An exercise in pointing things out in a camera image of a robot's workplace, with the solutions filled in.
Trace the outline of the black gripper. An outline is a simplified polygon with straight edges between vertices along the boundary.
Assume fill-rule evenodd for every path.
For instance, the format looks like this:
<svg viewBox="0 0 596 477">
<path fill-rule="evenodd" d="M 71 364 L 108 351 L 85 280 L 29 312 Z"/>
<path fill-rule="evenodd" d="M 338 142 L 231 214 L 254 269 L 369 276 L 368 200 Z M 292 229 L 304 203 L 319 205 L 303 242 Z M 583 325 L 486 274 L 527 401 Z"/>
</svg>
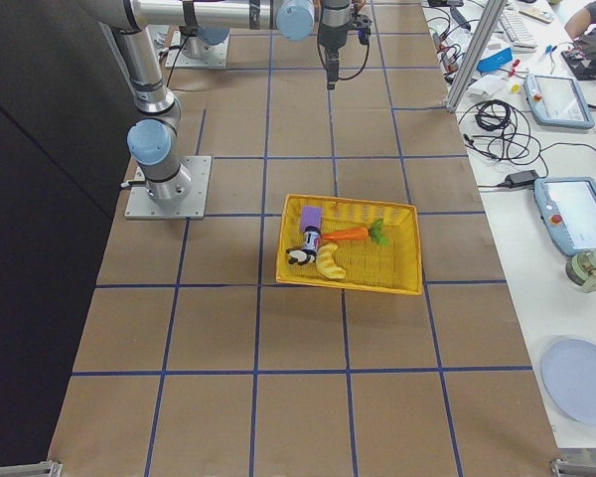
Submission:
<svg viewBox="0 0 596 477">
<path fill-rule="evenodd" d="M 339 51 L 348 39 L 351 25 L 349 0 L 322 0 L 318 42 L 325 50 L 327 89 L 334 89 L 339 80 Z"/>
</svg>

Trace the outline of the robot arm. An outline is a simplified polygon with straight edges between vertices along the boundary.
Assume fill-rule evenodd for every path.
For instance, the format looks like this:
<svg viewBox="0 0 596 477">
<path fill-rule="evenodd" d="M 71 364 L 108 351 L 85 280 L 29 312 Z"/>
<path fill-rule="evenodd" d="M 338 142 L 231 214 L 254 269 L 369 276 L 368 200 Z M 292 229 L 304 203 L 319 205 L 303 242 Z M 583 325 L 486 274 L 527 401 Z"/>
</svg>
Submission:
<svg viewBox="0 0 596 477">
<path fill-rule="evenodd" d="M 126 142 L 144 177 L 144 188 L 156 203 L 182 200 L 192 185 L 191 173 L 176 153 L 181 104 L 166 86 L 149 33 L 100 25 L 129 86 L 140 120 Z"/>
<path fill-rule="evenodd" d="M 135 33 L 148 25 L 278 30 L 300 41 L 318 28 L 318 45 L 324 49 L 327 89 L 340 77 L 339 50 L 349 32 L 359 30 L 358 10 L 350 1 L 82 1 L 82 8 L 101 23 Z"/>
</svg>

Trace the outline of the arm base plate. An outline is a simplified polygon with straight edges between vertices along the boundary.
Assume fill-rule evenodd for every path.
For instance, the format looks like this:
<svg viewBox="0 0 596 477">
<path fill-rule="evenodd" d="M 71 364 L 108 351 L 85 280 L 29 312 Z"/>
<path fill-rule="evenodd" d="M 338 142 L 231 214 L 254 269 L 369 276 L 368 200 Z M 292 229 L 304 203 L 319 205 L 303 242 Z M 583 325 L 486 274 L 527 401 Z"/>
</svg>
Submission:
<svg viewBox="0 0 596 477">
<path fill-rule="evenodd" d="M 187 41 L 182 53 L 179 47 L 185 39 L 177 30 L 173 33 L 165 67 L 171 69 L 224 69 L 226 66 L 229 29 L 201 28 Z"/>
<path fill-rule="evenodd" d="M 202 220 L 206 213 L 212 156 L 180 156 L 177 176 L 148 181 L 136 168 L 125 210 L 128 220 Z"/>
</svg>

